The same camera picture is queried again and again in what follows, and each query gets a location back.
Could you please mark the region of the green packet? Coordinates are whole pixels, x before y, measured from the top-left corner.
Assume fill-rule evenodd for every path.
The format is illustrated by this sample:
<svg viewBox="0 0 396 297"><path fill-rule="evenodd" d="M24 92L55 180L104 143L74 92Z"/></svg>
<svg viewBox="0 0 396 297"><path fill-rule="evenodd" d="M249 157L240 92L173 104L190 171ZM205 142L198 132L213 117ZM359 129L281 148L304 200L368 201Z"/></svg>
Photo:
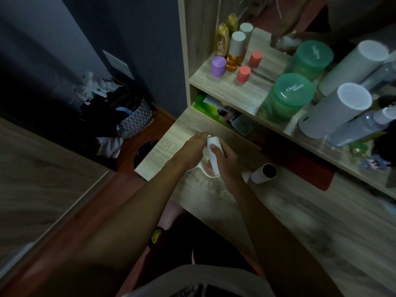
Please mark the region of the green packet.
<svg viewBox="0 0 396 297"><path fill-rule="evenodd" d="M206 116L210 117L211 119L214 119L215 121L225 125L226 123L220 120L217 113L217 109L220 108L222 105L216 103L216 100L211 96L209 96L209 99L207 99L207 97L207 94L200 93L194 99L192 107L199 112L205 114Z"/></svg>

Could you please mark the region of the person's left hand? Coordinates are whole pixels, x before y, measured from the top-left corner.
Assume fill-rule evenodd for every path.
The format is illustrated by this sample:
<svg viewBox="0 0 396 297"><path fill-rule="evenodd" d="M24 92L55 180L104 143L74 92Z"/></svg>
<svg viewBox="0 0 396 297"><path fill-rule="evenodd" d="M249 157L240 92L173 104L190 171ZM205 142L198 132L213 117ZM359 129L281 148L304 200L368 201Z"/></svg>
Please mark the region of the person's left hand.
<svg viewBox="0 0 396 297"><path fill-rule="evenodd" d="M193 135L185 142L182 148L172 157L172 162L181 168L182 171L187 172L201 161L203 158L203 150L206 145L199 145L196 142L196 135Z"/></svg>

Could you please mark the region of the orange bottle with white cap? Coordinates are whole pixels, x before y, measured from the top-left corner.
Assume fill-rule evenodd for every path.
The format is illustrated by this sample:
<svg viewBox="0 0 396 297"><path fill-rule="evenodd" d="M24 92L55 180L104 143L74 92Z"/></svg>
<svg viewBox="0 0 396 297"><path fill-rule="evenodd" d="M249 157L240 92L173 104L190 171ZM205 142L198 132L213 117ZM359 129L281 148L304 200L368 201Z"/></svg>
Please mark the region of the orange bottle with white cap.
<svg viewBox="0 0 396 297"><path fill-rule="evenodd" d="M245 40L246 35L241 31L236 31L232 34L226 58L226 70L228 72L234 72L238 68Z"/></svg>

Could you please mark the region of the white wall plate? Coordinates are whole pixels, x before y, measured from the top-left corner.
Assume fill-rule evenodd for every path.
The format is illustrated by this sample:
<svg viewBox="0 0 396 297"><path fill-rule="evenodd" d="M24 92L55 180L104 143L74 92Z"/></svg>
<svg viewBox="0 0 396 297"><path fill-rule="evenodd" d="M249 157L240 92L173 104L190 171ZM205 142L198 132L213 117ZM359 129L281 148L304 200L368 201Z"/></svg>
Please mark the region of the white wall plate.
<svg viewBox="0 0 396 297"><path fill-rule="evenodd" d="M103 54L106 56L107 60L109 61L110 65L120 71L121 73L125 74L127 77L131 78L132 80L135 80L134 76L132 75L129 66L123 62L122 60L116 58L115 56L111 55L105 50L102 50Z"/></svg>

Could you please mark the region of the green lidded plastic jar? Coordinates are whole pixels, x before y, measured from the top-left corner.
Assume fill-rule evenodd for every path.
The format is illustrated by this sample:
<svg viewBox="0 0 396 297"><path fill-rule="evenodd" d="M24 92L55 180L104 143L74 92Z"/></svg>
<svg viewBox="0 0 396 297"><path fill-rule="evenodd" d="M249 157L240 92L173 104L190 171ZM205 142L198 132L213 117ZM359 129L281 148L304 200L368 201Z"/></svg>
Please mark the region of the green lidded plastic jar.
<svg viewBox="0 0 396 297"><path fill-rule="evenodd" d="M314 94L315 87L306 77L295 73L283 74L275 81L256 116L277 123L289 121L312 101Z"/></svg>

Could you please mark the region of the black round object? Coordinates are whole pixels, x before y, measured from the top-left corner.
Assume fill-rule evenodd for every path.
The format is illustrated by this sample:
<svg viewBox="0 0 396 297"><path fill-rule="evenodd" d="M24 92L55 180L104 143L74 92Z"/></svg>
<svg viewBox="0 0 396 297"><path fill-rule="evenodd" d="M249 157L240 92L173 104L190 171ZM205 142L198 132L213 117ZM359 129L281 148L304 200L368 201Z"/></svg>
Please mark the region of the black round object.
<svg viewBox="0 0 396 297"><path fill-rule="evenodd" d="M145 157L150 153L150 151L156 146L159 140L151 140L144 143L136 152L133 159L134 168L137 168L139 164L145 159Z"/></svg>

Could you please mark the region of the person's left forearm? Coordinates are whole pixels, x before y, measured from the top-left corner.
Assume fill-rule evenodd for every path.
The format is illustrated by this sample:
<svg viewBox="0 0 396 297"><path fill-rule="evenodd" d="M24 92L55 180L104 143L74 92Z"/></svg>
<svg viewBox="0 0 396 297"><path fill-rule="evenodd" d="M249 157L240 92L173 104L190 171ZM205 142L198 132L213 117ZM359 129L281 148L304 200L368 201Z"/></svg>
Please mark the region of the person's left forearm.
<svg viewBox="0 0 396 297"><path fill-rule="evenodd" d="M29 297L114 297L178 182L196 165L176 157L169 160Z"/></svg>

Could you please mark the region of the small blue object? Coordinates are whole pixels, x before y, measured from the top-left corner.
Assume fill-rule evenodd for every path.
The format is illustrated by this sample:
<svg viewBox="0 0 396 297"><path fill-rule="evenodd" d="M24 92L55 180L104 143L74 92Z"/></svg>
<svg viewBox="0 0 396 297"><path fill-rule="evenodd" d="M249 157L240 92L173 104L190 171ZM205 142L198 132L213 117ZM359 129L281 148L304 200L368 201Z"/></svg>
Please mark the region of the small blue object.
<svg viewBox="0 0 396 297"><path fill-rule="evenodd" d="M391 166L391 162L381 158L379 155L374 154L364 156L359 162L359 166L363 169L370 171L384 171Z"/></svg>

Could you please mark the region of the white cylindrical device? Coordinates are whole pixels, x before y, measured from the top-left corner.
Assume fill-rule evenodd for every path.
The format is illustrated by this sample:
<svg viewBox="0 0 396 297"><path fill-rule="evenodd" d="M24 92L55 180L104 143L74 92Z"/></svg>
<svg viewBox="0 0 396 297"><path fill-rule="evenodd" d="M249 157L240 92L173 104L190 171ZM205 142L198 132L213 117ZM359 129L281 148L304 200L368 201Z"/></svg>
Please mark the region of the white cylindrical device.
<svg viewBox="0 0 396 297"><path fill-rule="evenodd" d="M372 102L367 89L359 84L344 83L299 119L299 129L309 138L323 139L369 109Z"/></svg>

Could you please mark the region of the white plastic roller handle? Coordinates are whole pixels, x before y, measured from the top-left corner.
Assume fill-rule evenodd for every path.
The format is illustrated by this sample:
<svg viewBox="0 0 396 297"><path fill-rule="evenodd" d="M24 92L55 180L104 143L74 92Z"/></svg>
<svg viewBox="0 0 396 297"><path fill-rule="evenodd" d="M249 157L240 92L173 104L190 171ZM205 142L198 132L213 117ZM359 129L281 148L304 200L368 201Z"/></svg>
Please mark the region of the white plastic roller handle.
<svg viewBox="0 0 396 297"><path fill-rule="evenodd" d="M206 148L203 150L204 157L202 158L202 160L198 163L198 165L196 167L199 168L204 173L205 176L207 176L209 178L216 178L216 177L220 176L220 172L219 172L219 168L218 168L216 155L213 153L213 151L210 148L210 146L212 144L217 146L221 150L221 153L224 154L219 138L212 137L209 135L207 137ZM208 159L208 162L211 165L212 172L208 172L208 170L206 169L206 167L205 167L206 164L204 163L205 158Z"/></svg>

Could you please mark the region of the clear bottle with white cap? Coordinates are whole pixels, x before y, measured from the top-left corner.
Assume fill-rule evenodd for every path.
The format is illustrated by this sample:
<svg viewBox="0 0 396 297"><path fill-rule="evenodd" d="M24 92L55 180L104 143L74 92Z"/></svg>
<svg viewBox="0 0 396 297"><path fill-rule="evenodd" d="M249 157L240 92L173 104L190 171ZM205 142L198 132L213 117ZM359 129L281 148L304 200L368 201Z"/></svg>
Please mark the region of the clear bottle with white cap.
<svg viewBox="0 0 396 297"><path fill-rule="evenodd" d="M396 119L396 105L377 111L367 112L344 124L326 137L326 142L335 148L341 148L371 134L386 129Z"/></svg>

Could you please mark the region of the white cloth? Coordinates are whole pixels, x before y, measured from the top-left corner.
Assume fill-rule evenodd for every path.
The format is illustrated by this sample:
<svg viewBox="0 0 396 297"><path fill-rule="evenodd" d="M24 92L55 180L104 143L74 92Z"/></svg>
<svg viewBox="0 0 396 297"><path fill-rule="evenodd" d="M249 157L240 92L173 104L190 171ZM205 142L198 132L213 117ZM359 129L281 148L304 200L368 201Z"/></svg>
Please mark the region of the white cloth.
<svg viewBox="0 0 396 297"><path fill-rule="evenodd" d="M119 156L124 143L121 137L96 137L96 140L96 155L109 159L116 159Z"/></svg>

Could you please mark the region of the dark red cloth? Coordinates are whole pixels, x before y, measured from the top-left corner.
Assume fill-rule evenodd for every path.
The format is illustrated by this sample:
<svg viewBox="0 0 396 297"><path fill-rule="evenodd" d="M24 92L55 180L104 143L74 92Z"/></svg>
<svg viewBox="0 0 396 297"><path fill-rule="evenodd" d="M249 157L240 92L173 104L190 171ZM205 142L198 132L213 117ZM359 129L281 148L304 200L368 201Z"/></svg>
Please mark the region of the dark red cloth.
<svg viewBox="0 0 396 297"><path fill-rule="evenodd" d="M255 144L264 155L316 188L329 189L337 171L335 165L276 133L265 136L263 142L255 141Z"/></svg>

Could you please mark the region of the white cardboard roll tube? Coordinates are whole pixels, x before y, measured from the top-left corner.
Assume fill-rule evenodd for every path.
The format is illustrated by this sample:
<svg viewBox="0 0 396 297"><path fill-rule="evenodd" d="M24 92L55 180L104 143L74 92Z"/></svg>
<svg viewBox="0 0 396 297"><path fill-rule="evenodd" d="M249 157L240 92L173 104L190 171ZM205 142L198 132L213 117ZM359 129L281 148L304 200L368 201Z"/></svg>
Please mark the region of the white cardboard roll tube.
<svg viewBox="0 0 396 297"><path fill-rule="evenodd" d="M262 184L269 180L274 179L278 174L278 170L275 165L271 163L264 164L262 167L255 170L250 179L254 184Z"/></svg>

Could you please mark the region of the black packet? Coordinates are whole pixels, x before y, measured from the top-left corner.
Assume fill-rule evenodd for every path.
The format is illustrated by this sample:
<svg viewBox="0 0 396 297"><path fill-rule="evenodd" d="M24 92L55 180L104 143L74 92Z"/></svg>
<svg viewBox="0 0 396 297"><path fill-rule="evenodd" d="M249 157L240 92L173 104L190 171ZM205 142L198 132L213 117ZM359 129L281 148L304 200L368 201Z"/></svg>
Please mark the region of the black packet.
<svg viewBox="0 0 396 297"><path fill-rule="evenodd" d="M231 125L232 122L237 119L241 113L230 106L221 106L217 109L217 113L221 121Z"/></svg>

